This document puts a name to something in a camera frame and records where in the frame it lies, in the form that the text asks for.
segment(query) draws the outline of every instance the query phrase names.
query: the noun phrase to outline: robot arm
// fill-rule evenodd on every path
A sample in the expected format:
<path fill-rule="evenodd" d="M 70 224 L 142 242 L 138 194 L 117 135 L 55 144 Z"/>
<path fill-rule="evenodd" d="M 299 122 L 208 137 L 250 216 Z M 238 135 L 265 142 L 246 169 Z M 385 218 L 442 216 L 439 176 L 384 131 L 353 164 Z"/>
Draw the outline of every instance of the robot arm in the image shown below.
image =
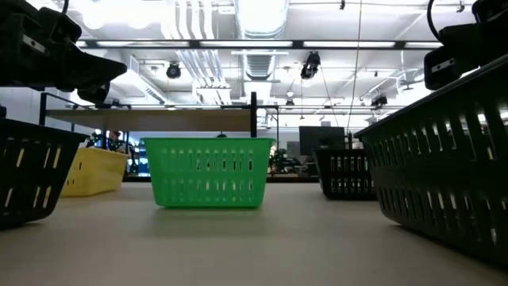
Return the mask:
<path fill-rule="evenodd" d="M 112 60 L 82 52 L 81 28 L 67 15 L 35 9 L 25 0 L 0 0 L 0 86 L 56 87 L 103 103 L 110 81 L 127 72 Z"/>

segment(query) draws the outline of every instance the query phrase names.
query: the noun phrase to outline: cable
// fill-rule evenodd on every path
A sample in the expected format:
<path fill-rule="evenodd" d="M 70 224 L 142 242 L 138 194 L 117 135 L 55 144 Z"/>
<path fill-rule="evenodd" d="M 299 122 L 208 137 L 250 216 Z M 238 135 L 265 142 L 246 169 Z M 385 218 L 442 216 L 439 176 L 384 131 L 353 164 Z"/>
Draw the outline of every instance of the cable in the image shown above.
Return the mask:
<path fill-rule="evenodd" d="M 348 117 L 348 127 L 346 129 L 346 133 L 349 133 L 349 123 L 351 122 L 351 113 L 352 113 L 352 104 L 355 102 L 355 92 L 356 92 L 356 78 L 358 73 L 358 59 L 360 58 L 360 38 L 362 32 L 362 6 L 364 4 L 363 0 L 360 0 L 360 19 L 358 20 L 358 44 L 356 46 L 356 63 L 355 63 L 355 77 L 352 85 L 352 97 L 351 97 L 351 106 L 349 107 L 349 117 Z"/>
<path fill-rule="evenodd" d="M 321 66 L 321 75 L 323 76 L 323 81 L 325 82 L 326 94 L 328 95 L 328 100 L 330 101 L 330 106 L 332 107 L 332 112 L 333 112 L 333 117 L 335 118 L 335 123 L 337 124 L 337 127 L 340 127 L 339 121 L 337 120 L 337 116 L 335 115 L 335 110 L 333 109 L 332 97 L 330 96 L 330 93 L 328 92 L 328 84 L 326 84 L 325 69 L 323 68 L 323 66 Z"/>
<path fill-rule="evenodd" d="M 429 4 L 427 5 L 427 22 L 429 23 L 430 32 L 439 40 L 439 33 L 436 30 L 436 26 L 434 26 L 434 21 L 432 20 L 432 5 L 434 4 L 434 0 L 429 0 Z"/>
<path fill-rule="evenodd" d="M 300 120 L 303 119 L 303 79 L 300 79 L 300 96 L 302 97 L 302 102 L 300 104 L 300 107 L 301 107 L 301 114 L 302 116 L 300 117 Z"/>
<path fill-rule="evenodd" d="M 63 9 L 62 14 L 66 14 L 67 10 L 69 10 L 69 0 L 63 0 Z"/>

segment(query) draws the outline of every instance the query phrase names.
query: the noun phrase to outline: camera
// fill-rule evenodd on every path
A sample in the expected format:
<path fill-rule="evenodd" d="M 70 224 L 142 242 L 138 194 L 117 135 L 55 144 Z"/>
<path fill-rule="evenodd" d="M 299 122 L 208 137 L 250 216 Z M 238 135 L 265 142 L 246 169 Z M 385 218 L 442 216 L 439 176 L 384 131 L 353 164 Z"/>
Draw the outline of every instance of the camera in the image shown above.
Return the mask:
<path fill-rule="evenodd" d="M 318 52 L 310 52 L 306 62 L 303 65 L 302 79 L 312 79 L 318 73 L 318 67 L 321 65 L 321 57 Z"/>
<path fill-rule="evenodd" d="M 439 33 L 432 21 L 433 2 L 427 10 L 429 27 L 443 46 L 425 56 L 425 87 L 435 91 L 508 53 L 507 0 L 478 0 L 472 7 L 476 23 L 445 27 Z"/>
<path fill-rule="evenodd" d="M 182 72 L 180 71 L 178 62 L 171 62 L 169 68 L 167 68 L 166 75 L 169 79 L 178 79 Z"/>
<path fill-rule="evenodd" d="M 104 102 L 110 81 L 127 67 L 82 52 L 75 45 L 81 33 L 66 14 L 37 10 L 25 0 L 1 0 L 0 87 L 78 89 L 81 99 Z"/>

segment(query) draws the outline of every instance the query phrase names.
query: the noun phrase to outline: yellow basket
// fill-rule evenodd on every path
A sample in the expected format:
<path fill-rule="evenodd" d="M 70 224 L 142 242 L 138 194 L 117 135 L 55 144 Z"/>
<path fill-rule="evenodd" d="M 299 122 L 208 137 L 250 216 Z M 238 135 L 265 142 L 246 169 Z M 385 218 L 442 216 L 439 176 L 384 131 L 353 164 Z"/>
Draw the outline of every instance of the yellow basket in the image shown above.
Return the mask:
<path fill-rule="evenodd" d="M 128 156 L 103 149 L 81 148 L 72 162 L 62 196 L 90 196 L 120 188 Z"/>

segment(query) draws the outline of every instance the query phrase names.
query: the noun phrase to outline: person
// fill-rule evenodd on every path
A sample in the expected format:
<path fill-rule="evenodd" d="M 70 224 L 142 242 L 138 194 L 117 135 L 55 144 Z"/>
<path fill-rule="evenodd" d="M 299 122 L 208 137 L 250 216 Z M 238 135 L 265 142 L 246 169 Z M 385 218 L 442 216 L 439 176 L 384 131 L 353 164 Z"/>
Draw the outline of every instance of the person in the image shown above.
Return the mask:
<path fill-rule="evenodd" d="M 125 142 L 120 140 L 120 131 L 110 131 L 108 147 L 111 151 L 125 153 Z"/>

